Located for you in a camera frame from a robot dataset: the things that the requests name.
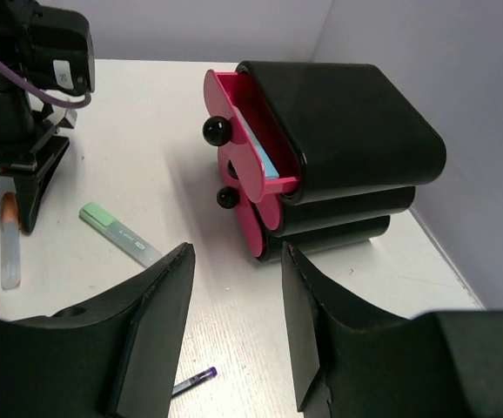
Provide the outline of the pink top drawer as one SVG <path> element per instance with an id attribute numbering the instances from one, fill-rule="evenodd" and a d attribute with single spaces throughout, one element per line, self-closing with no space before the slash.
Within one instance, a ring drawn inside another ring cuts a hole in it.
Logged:
<path id="1" fill-rule="evenodd" d="M 268 194 L 296 192 L 298 160 L 252 76 L 208 70 L 203 91 L 209 114 L 223 118 L 226 124 L 211 143 L 228 154 L 248 198 L 258 203 Z M 265 178 L 259 155 L 239 116 L 240 111 L 277 168 L 278 179 Z"/>

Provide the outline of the green highlighter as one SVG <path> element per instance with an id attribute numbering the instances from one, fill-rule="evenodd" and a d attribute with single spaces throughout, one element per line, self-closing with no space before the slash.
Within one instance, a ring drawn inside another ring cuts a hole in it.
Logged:
<path id="1" fill-rule="evenodd" d="M 90 202 L 84 205 L 79 210 L 78 216 L 144 268 L 152 266 L 163 257 L 157 248 L 133 232 L 97 203 Z"/>

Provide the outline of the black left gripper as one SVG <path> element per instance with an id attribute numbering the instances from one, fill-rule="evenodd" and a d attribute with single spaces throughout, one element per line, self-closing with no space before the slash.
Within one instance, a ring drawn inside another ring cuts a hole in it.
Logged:
<path id="1" fill-rule="evenodd" d="M 57 108 L 91 102 L 95 60 L 89 20 L 37 1 L 0 1 L 0 172 L 14 175 L 25 233 L 37 223 L 43 195 L 70 140 L 52 137 Z"/>

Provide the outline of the orange highlighter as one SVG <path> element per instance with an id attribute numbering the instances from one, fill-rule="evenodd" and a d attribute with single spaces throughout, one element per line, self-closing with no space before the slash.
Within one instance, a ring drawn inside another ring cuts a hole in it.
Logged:
<path id="1" fill-rule="evenodd" d="M 0 216 L 1 288 L 11 290 L 21 282 L 20 224 L 13 192 L 2 196 Z"/>

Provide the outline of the purple pen refill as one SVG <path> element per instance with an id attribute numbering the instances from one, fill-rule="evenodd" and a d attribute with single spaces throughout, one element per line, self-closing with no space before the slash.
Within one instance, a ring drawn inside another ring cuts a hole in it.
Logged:
<path id="1" fill-rule="evenodd" d="M 195 374 L 191 378 L 188 378 L 176 384 L 172 389 L 171 398 L 180 396 L 188 390 L 205 383 L 206 381 L 216 377 L 217 375 L 217 369 L 215 367 L 209 367 L 205 371 L 200 372 L 199 374 Z"/>

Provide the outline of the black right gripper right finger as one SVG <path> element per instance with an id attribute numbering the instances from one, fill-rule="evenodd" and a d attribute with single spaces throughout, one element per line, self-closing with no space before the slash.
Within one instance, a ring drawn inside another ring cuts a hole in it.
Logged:
<path id="1" fill-rule="evenodd" d="M 291 245 L 281 256 L 298 411 L 305 417 L 503 417 L 503 311 L 407 319 L 342 287 Z"/>

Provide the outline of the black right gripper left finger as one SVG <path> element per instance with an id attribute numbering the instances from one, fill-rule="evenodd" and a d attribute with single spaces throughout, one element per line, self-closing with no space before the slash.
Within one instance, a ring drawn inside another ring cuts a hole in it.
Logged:
<path id="1" fill-rule="evenodd" d="M 166 417 L 195 265 L 183 243 L 52 316 L 0 320 L 0 417 Z"/>

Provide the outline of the light blue highlighter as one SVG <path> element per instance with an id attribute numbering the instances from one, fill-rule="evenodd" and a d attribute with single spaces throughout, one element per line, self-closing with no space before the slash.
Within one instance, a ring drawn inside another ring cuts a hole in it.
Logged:
<path id="1" fill-rule="evenodd" d="M 247 122 L 247 120 L 245 119 L 245 117 L 241 113 L 241 111 L 239 112 L 239 116 L 242 119 L 243 126 L 247 130 L 248 135 L 249 135 L 249 137 L 250 137 L 250 139 L 251 139 L 253 145 L 255 146 L 255 149 L 259 155 L 259 158 L 260 158 L 261 163 L 264 168 L 265 178 L 266 179 L 278 179 L 279 172 L 278 172 L 277 168 L 272 163 L 271 158 L 268 156 L 267 152 L 265 151 L 265 148 L 260 144 L 258 137 L 253 132 L 251 126 L 249 125 L 249 123 Z"/>

